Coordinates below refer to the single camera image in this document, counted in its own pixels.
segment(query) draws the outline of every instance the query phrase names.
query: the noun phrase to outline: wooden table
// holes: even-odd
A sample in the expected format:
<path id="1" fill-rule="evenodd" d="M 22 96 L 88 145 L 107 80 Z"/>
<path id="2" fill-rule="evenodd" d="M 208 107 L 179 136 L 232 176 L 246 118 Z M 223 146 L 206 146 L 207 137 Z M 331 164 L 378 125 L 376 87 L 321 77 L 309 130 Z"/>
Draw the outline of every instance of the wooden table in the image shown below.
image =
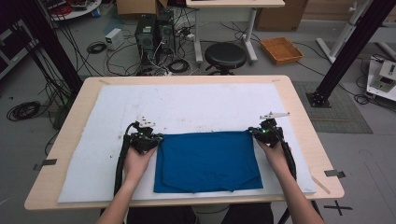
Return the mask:
<path id="1" fill-rule="evenodd" d="M 283 0 L 217 0 L 217 1 L 191 1 L 187 0 L 188 7 L 197 8 L 195 11 L 195 60 L 202 63 L 203 56 L 200 43 L 200 27 L 202 21 L 248 21 L 248 28 L 243 35 L 243 42 L 247 56 L 251 63 L 258 61 L 256 53 L 250 42 L 254 21 L 258 7 L 283 7 Z"/>
<path id="2" fill-rule="evenodd" d="M 332 165 L 320 143 L 318 136 L 306 115 L 304 107 L 286 76 L 218 76 L 218 77 L 90 77 L 85 80 L 69 115 L 64 122 L 47 160 L 56 159 L 55 165 L 42 167 L 40 174 L 25 202 L 28 210 L 48 210 L 65 208 L 102 208 L 108 203 L 58 203 L 64 185 L 67 168 L 75 151 L 81 133 L 95 105 L 101 87 L 104 85 L 166 85 L 166 84 L 211 84 L 211 83 L 274 83 L 285 110 L 290 112 L 290 124 L 298 144 L 304 154 L 317 193 L 308 195 L 311 200 L 335 199 L 344 195 L 344 190 L 336 176 L 327 177 L 324 171 L 332 170 Z M 174 199 L 150 202 L 131 202 L 132 206 L 209 204 L 209 203 L 249 203 L 284 201 L 283 196 L 241 196 L 237 198 Z"/>

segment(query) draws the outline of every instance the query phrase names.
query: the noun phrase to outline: round stool seat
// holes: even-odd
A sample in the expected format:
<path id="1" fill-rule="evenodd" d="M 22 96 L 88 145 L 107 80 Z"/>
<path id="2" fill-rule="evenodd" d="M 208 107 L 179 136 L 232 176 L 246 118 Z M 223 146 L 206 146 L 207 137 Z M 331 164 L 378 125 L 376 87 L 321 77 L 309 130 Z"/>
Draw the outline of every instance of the round stool seat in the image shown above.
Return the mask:
<path id="1" fill-rule="evenodd" d="M 235 69 L 245 64 L 247 55 L 235 44 L 217 43 L 207 48 L 205 59 L 217 68 Z"/>

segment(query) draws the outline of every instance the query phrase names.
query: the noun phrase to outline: blue towel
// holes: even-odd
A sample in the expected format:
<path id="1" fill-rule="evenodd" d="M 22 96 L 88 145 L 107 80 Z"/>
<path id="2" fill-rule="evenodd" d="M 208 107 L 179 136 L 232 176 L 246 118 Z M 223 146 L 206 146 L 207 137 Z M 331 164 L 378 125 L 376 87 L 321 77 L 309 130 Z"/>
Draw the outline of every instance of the blue towel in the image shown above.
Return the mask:
<path id="1" fill-rule="evenodd" d="M 248 131 L 165 134 L 157 152 L 154 192 L 262 189 Z"/>

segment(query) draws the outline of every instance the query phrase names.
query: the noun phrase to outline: floor mat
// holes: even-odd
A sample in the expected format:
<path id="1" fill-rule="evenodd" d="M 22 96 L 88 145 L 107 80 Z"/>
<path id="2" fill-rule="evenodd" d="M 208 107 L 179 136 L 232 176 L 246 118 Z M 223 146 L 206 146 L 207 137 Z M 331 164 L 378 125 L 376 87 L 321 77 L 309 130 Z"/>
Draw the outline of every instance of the floor mat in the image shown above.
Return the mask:
<path id="1" fill-rule="evenodd" d="M 336 87 L 329 98 L 332 108 L 311 107 L 305 94 L 314 92 L 319 84 L 293 82 L 317 133 L 373 133 L 359 109 L 340 87 Z"/>

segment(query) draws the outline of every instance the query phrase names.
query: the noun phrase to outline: black bracket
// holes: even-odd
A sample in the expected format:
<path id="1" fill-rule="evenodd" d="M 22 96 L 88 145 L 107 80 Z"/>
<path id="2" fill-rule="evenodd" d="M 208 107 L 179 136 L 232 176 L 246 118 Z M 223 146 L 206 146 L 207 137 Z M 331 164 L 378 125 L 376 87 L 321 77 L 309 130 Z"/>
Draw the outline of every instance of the black bracket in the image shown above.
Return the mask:
<path id="1" fill-rule="evenodd" d="M 353 210 L 353 208 L 351 208 L 351 207 L 340 206 L 340 205 L 338 204 L 337 201 L 335 201 L 335 206 L 332 206 L 332 205 L 324 205 L 323 207 L 324 207 L 324 208 L 337 209 L 337 210 L 338 210 L 338 214 L 340 214 L 340 216 L 343 215 L 343 212 L 341 211 L 341 209 L 344 209 L 344 210 Z"/>
<path id="2" fill-rule="evenodd" d="M 329 100 L 325 100 L 323 95 L 318 94 L 317 92 L 307 92 L 306 98 L 308 98 L 308 102 L 312 107 L 317 108 L 332 108 Z"/>
<path id="3" fill-rule="evenodd" d="M 338 172 L 337 170 L 324 171 L 326 176 L 337 176 L 339 179 L 346 177 L 344 171 Z"/>
<path id="4" fill-rule="evenodd" d="M 41 168 L 45 165 L 55 165 L 56 164 L 57 159 L 52 159 L 52 160 L 43 160 L 43 162 L 41 162 L 41 165 L 39 164 L 35 164 L 35 166 L 33 167 L 34 170 L 40 171 Z"/>

